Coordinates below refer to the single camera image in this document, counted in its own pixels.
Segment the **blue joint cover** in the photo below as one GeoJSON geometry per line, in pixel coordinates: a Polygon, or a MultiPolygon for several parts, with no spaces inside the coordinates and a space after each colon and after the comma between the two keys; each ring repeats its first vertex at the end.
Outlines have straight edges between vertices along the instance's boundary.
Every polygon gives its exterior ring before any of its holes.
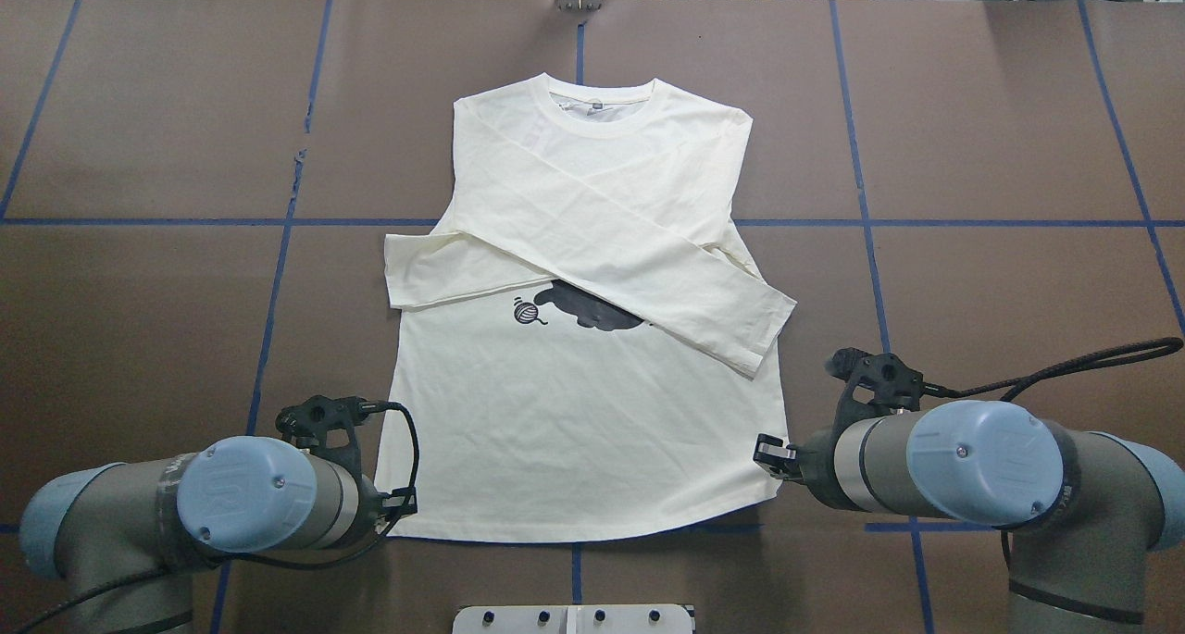
{"type": "Polygon", "coordinates": [[[905,446],[915,486],[960,520],[1017,525],[1062,489],[1062,453],[1040,420],[1003,402],[959,401],[930,410],[905,446]]]}
{"type": "Polygon", "coordinates": [[[25,553],[25,563],[33,574],[41,578],[63,578],[53,562],[53,549],[58,542],[58,531],[65,520],[71,505],[94,479],[107,469],[123,463],[108,463],[102,467],[63,474],[41,486],[25,507],[20,517],[20,550],[25,553]]]}
{"type": "Polygon", "coordinates": [[[308,456],[274,437],[228,437],[193,459],[177,489],[181,525],[228,553],[254,553],[288,539],[313,511],[308,456]]]}
{"type": "Polygon", "coordinates": [[[1093,433],[1114,440],[1132,452],[1144,469],[1148,470],[1152,482],[1160,492],[1160,502],[1165,508],[1165,525],[1160,529],[1160,539],[1152,545],[1152,551],[1172,549],[1185,539],[1185,472],[1168,456],[1152,447],[1136,444],[1109,433],[1093,433]]]}

